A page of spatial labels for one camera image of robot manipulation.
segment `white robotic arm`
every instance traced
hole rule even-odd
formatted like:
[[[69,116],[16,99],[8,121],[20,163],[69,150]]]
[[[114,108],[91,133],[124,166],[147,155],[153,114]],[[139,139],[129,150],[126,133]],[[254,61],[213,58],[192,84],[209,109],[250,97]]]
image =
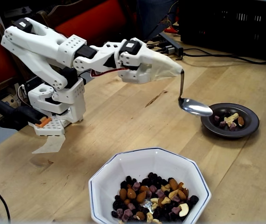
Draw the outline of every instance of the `white robotic arm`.
[[[77,72],[122,69],[118,71],[122,81],[140,84],[163,73],[179,75],[182,70],[137,38],[107,42],[102,47],[87,46],[86,40],[76,35],[66,38],[30,18],[7,28],[1,44],[46,82],[28,92],[33,108],[53,120],[43,127],[29,123],[39,135],[64,134],[63,127],[83,119],[84,85]],[[59,74],[51,65],[60,67],[62,72]]]

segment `dark plate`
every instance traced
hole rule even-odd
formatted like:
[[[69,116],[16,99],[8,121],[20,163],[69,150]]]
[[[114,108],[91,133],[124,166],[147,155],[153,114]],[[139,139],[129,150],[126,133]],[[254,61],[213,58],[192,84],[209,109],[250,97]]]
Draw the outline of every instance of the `dark plate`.
[[[201,117],[202,124],[209,129],[211,132],[227,137],[227,138],[240,138],[252,134],[259,127],[259,118],[257,115],[247,107],[238,104],[214,104],[210,108],[213,111],[213,115],[209,117]],[[225,111],[231,114],[238,113],[239,116],[243,117],[244,125],[243,127],[237,126],[235,131],[230,131],[228,125],[225,128],[220,128],[214,125],[214,117],[221,117]]]

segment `spoon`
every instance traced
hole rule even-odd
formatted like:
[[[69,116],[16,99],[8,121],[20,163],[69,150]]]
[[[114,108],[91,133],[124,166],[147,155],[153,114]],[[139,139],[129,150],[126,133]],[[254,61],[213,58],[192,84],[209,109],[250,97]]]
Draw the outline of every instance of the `spoon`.
[[[211,116],[213,115],[213,111],[207,105],[202,104],[196,100],[182,98],[183,94],[183,87],[184,87],[184,79],[185,79],[185,72],[182,69],[180,72],[180,96],[179,96],[179,106],[184,111],[196,115],[196,116]]]

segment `wooden table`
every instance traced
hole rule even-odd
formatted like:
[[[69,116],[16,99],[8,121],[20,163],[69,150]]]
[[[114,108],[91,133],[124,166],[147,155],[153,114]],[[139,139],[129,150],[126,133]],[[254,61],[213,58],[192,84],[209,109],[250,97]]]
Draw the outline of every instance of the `wooden table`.
[[[266,221],[266,65],[215,57],[178,63],[184,96],[249,107],[259,130],[238,140],[210,134],[178,107],[180,77],[137,85],[105,75],[86,85],[84,120],[66,128],[60,152],[32,154],[46,137],[29,126],[0,144],[0,193],[12,219],[89,222],[88,179],[115,153],[159,146],[202,171],[212,198],[200,221]]]

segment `black crate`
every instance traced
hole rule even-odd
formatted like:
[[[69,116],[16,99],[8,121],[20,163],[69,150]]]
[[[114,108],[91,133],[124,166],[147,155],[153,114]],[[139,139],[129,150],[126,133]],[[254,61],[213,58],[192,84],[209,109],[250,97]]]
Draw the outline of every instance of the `black crate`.
[[[266,59],[266,1],[180,0],[186,44]]]

